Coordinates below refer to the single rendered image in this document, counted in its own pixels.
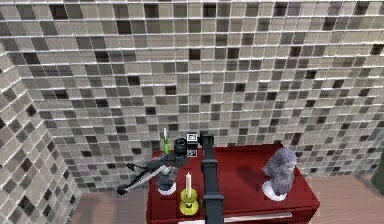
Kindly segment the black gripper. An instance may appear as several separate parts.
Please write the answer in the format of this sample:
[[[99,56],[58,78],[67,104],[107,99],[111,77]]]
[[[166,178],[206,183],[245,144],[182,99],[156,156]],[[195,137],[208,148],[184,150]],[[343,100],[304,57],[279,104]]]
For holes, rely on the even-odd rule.
[[[145,165],[138,165],[136,163],[126,163],[125,166],[134,171],[136,168],[143,169],[136,178],[129,184],[119,185],[116,192],[119,195],[124,195],[132,189],[144,184],[151,178],[165,169],[165,166],[182,167],[187,161],[187,143],[184,138],[178,138],[174,141],[174,150],[169,154],[161,155],[158,159],[150,161]]]

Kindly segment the white candle in yellow holder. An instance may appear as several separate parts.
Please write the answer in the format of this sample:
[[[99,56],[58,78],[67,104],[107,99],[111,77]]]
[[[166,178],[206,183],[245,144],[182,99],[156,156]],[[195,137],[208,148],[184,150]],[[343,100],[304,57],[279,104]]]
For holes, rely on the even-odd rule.
[[[193,216],[199,210],[197,191],[192,187],[192,175],[185,175],[185,188],[180,193],[180,212],[185,216]]]

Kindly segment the red chest of drawers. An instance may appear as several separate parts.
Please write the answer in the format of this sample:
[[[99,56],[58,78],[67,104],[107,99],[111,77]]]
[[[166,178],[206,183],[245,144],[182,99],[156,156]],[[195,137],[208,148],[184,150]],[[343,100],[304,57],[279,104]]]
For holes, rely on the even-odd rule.
[[[226,224],[308,224],[320,206],[318,199],[299,170],[294,171],[294,182],[285,200],[276,202],[267,198],[262,185],[268,177],[262,171],[269,158],[281,146],[217,147],[219,191],[224,196],[223,215],[231,221]],[[149,182],[147,224],[180,224],[201,221],[205,212],[200,208],[193,216],[181,213],[181,190],[185,188],[185,175],[192,176],[192,187],[199,196],[204,193],[201,172],[202,154],[190,158],[178,169],[176,191],[163,196],[155,180]]]

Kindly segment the large grey bust statue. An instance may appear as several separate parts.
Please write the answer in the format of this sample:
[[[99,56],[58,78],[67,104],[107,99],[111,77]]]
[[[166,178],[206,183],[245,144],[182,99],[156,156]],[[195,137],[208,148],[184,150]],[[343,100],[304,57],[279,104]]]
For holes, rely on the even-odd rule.
[[[269,177],[262,185],[264,195],[272,201],[283,201],[291,190],[297,157],[289,148],[278,149],[262,168]]]

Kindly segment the dark green tall object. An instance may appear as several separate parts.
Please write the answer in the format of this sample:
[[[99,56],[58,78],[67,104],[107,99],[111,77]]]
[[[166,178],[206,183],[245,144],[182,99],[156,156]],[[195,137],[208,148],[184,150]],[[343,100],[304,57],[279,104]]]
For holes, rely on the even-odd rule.
[[[384,151],[381,153],[376,172],[371,178],[371,184],[384,197]]]

